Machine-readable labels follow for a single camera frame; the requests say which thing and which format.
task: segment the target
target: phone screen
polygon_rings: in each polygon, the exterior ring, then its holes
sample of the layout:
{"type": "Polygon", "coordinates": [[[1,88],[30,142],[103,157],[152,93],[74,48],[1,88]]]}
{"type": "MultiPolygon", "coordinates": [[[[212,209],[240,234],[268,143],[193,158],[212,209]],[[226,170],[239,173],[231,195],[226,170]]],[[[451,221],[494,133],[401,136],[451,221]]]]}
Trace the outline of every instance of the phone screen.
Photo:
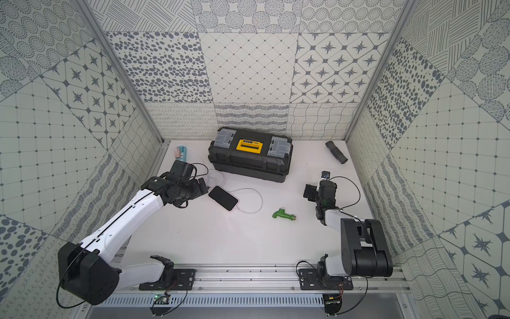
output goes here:
{"type": "Polygon", "coordinates": [[[209,197],[214,199],[228,211],[232,211],[238,202],[237,198],[230,195],[219,186],[214,187],[213,190],[209,192],[209,197]]]}

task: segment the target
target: toolbox handle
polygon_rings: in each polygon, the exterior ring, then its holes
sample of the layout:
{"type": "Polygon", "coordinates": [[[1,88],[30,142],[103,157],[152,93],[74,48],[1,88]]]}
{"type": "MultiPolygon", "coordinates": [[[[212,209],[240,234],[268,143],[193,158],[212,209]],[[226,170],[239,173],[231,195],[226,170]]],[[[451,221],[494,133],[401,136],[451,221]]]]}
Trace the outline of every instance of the toolbox handle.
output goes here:
{"type": "Polygon", "coordinates": [[[252,141],[249,139],[240,139],[239,143],[237,143],[236,149],[238,151],[260,154],[262,151],[262,145],[263,143],[261,142],[252,141]]]}

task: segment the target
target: green plastic tap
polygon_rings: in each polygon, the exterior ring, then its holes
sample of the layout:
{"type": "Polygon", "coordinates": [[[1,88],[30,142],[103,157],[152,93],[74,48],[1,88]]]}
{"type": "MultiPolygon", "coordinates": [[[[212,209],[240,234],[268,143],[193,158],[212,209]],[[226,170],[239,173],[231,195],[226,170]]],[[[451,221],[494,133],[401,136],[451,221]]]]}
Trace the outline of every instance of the green plastic tap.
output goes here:
{"type": "Polygon", "coordinates": [[[296,215],[290,215],[290,214],[285,213],[285,209],[283,209],[283,208],[278,209],[278,211],[276,211],[273,214],[273,218],[277,218],[277,217],[283,217],[283,218],[287,218],[290,220],[296,220],[296,215]]]}

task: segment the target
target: black cable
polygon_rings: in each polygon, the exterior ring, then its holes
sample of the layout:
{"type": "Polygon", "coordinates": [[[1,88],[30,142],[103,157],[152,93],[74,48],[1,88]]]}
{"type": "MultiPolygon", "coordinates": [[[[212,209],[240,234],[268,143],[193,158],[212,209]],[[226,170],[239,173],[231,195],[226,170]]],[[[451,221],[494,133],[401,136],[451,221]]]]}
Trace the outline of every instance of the black cable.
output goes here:
{"type": "Polygon", "coordinates": [[[205,176],[205,175],[209,174],[209,168],[208,168],[207,166],[205,166],[204,164],[202,164],[202,163],[192,163],[191,165],[193,165],[193,167],[195,168],[195,176],[193,176],[193,177],[191,178],[192,180],[193,180],[193,179],[195,179],[195,178],[196,178],[196,177],[198,177],[198,176],[205,176]],[[195,166],[196,164],[199,164],[199,165],[202,165],[203,167],[205,167],[205,168],[207,169],[207,173],[197,175],[197,174],[198,174],[198,170],[197,170],[197,168],[196,168],[196,166],[195,166]]]}
{"type": "Polygon", "coordinates": [[[360,221],[360,224],[361,226],[363,226],[363,228],[365,229],[365,233],[370,237],[370,241],[371,241],[371,244],[372,244],[372,248],[374,248],[374,255],[375,255],[375,269],[374,269],[374,273],[369,277],[369,278],[373,278],[375,276],[375,273],[377,271],[377,251],[375,250],[375,245],[374,245],[374,239],[372,238],[372,236],[368,233],[368,230],[367,228],[365,227],[365,224],[361,221],[361,219],[357,218],[357,217],[353,217],[353,218],[356,218],[357,220],[360,221]]]}
{"type": "MultiPolygon", "coordinates": [[[[177,308],[179,308],[179,306],[180,306],[181,304],[183,304],[184,300],[186,300],[186,297],[188,296],[188,288],[187,288],[187,286],[186,286],[185,284],[183,284],[181,281],[177,281],[176,283],[179,283],[179,284],[181,284],[184,288],[186,288],[186,294],[184,295],[184,298],[181,300],[181,302],[179,302],[179,304],[178,304],[177,306],[175,306],[175,307],[171,308],[171,309],[170,309],[170,310],[168,310],[167,312],[162,313],[162,314],[161,314],[161,317],[162,317],[162,316],[164,316],[164,315],[166,315],[166,314],[168,314],[168,313],[171,313],[172,311],[174,311],[174,310],[176,310],[177,308]]],[[[161,298],[163,298],[163,297],[171,298],[171,295],[168,295],[168,294],[167,294],[167,292],[168,292],[170,289],[172,289],[172,287],[173,287],[173,286],[174,286],[174,285],[172,285],[170,288],[168,288],[168,289],[164,292],[164,296],[157,297],[157,298],[156,298],[156,300],[154,300],[154,302],[152,303],[152,306],[150,307],[151,311],[152,311],[152,309],[153,309],[154,305],[156,304],[156,302],[157,302],[159,299],[161,299],[161,298]]]]}
{"type": "MultiPolygon", "coordinates": [[[[332,180],[333,178],[345,178],[346,180],[348,180],[349,182],[351,182],[351,183],[352,183],[352,184],[356,187],[356,189],[358,190],[358,194],[359,194],[358,200],[357,200],[354,204],[351,204],[351,205],[349,205],[349,206],[342,207],[342,208],[340,208],[340,210],[342,210],[342,209],[344,209],[344,208],[347,208],[347,207],[350,207],[350,206],[352,206],[352,205],[356,205],[356,204],[360,201],[360,199],[361,199],[361,192],[360,192],[360,189],[358,188],[358,186],[357,186],[357,185],[356,185],[356,184],[355,184],[352,180],[350,180],[350,179],[348,179],[347,177],[344,177],[344,176],[335,176],[335,177],[331,177],[331,178],[330,178],[330,179],[328,179],[328,180],[330,181],[330,180],[332,180]]],[[[342,213],[344,213],[344,214],[346,214],[346,215],[348,215],[348,216],[351,216],[352,218],[356,218],[357,220],[359,220],[359,221],[360,221],[361,226],[363,226],[363,228],[365,229],[365,233],[366,233],[367,235],[369,235],[369,237],[370,237],[370,241],[371,241],[371,244],[372,244],[372,248],[374,248],[374,255],[375,255],[375,270],[374,270],[374,274],[373,274],[372,276],[368,277],[368,278],[373,278],[373,277],[375,276],[375,272],[377,271],[377,251],[375,250],[375,245],[374,245],[373,238],[372,238],[372,236],[370,236],[370,234],[368,233],[368,230],[367,230],[367,228],[365,227],[365,224],[361,221],[361,219],[359,219],[359,218],[357,218],[357,217],[355,217],[355,216],[352,216],[351,214],[347,214],[346,212],[342,212],[342,213]]]]}
{"type": "Polygon", "coordinates": [[[186,203],[186,206],[184,206],[184,207],[183,207],[183,206],[177,206],[177,205],[175,205],[175,204],[174,204],[174,206],[175,206],[175,207],[177,207],[177,208],[186,208],[186,207],[188,207],[188,201],[185,201],[185,203],[186,203]]]}
{"type": "MultiPolygon", "coordinates": [[[[328,179],[329,181],[332,180],[333,178],[345,178],[346,180],[348,180],[349,182],[351,182],[355,187],[356,189],[358,190],[358,194],[359,194],[359,197],[358,197],[358,200],[354,203],[354,204],[350,204],[350,205],[347,205],[347,206],[344,206],[342,208],[340,208],[340,210],[344,209],[344,208],[347,208],[347,207],[351,207],[353,205],[356,205],[360,199],[361,199],[361,192],[360,192],[360,189],[358,188],[358,186],[350,179],[348,179],[347,177],[344,177],[344,176],[335,176],[335,177],[331,177],[330,179],[328,179]]],[[[346,212],[343,212],[344,214],[348,215],[348,216],[351,216],[354,218],[354,216],[350,215],[350,214],[347,214],[346,212]]]]}
{"type": "Polygon", "coordinates": [[[64,279],[64,276],[65,274],[67,273],[67,271],[69,270],[69,268],[71,267],[72,263],[74,263],[78,257],[82,254],[82,252],[85,251],[85,249],[87,249],[87,247],[89,247],[93,242],[95,242],[95,240],[91,241],[90,243],[88,243],[85,248],[82,249],[82,251],[80,251],[76,257],[72,260],[72,262],[67,266],[66,270],[64,271],[64,274],[62,275],[62,277],[60,277],[60,280],[59,280],[59,284],[57,285],[57,294],[56,294],[56,301],[57,301],[57,305],[59,305],[60,308],[62,309],[70,309],[70,308],[74,308],[74,307],[78,307],[80,306],[82,303],[85,302],[85,300],[83,300],[82,302],[80,302],[79,304],[75,304],[74,306],[62,306],[62,304],[60,303],[59,301],[59,291],[60,291],[60,286],[62,284],[62,280],[64,279]]]}
{"type": "Polygon", "coordinates": [[[368,278],[367,278],[367,277],[364,277],[364,278],[365,278],[365,280],[367,281],[367,288],[365,289],[365,293],[363,294],[363,296],[361,297],[361,299],[360,299],[360,300],[359,300],[359,301],[358,301],[358,302],[357,302],[354,306],[352,306],[350,309],[345,310],[345,311],[342,311],[342,312],[337,312],[337,313],[335,313],[335,315],[344,314],[344,313],[346,313],[346,312],[349,312],[349,311],[353,310],[354,308],[356,308],[356,307],[357,307],[357,306],[361,303],[361,301],[363,301],[363,299],[364,299],[364,298],[365,298],[365,296],[367,295],[367,291],[368,291],[368,278]]]}
{"type": "MultiPolygon", "coordinates": [[[[103,231],[98,235],[98,236],[101,236],[105,231],[106,229],[108,229],[108,227],[110,227],[111,225],[113,225],[122,215],[124,215],[124,213],[126,213],[128,210],[130,210],[133,205],[137,204],[139,201],[141,201],[142,199],[146,198],[147,196],[151,195],[151,194],[154,194],[154,192],[150,192],[148,194],[146,194],[145,196],[143,196],[142,198],[140,198],[139,200],[137,200],[136,202],[134,202],[132,205],[130,205],[128,208],[126,208],[125,211],[123,211],[122,214],[119,215],[119,217],[117,217],[113,222],[111,222],[108,226],[105,227],[105,229],[103,229],[103,231]]],[[[77,255],[76,257],[69,263],[69,265],[67,266],[66,270],[64,271],[64,273],[62,274],[62,277],[60,277],[60,280],[59,280],[59,284],[57,285],[57,293],[56,293],[56,298],[55,300],[57,301],[57,305],[62,308],[62,309],[70,309],[70,308],[74,308],[74,307],[78,307],[80,306],[81,304],[83,304],[85,302],[85,300],[83,300],[82,302],[80,302],[79,304],[75,304],[74,306],[62,306],[62,304],[60,303],[59,301],[59,291],[60,291],[60,286],[62,285],[62,280],[64,279],[64,276],[65,274],[69,271],[69,268],[71,268],[72,264],[78,259],[78,257],[85,251],[85,249],[87,249],[87,247],[89,247],[93,242],[95,242],[96,240],[94,239],[93,241],[91,241],[90,243],[88,243],[77,255]]]]}

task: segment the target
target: black toolbox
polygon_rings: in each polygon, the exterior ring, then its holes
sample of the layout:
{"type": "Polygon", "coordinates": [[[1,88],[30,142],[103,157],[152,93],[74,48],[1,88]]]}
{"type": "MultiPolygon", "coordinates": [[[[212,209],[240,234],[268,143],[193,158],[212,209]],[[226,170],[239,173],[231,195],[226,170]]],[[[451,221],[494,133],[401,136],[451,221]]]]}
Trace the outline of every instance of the black toolbox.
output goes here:
{"type": "Polygon", "coordinates": [[[223,127],[209,146],[214,168],[283,183],[289,173],[292,139],[286,136],[223,127]]]}

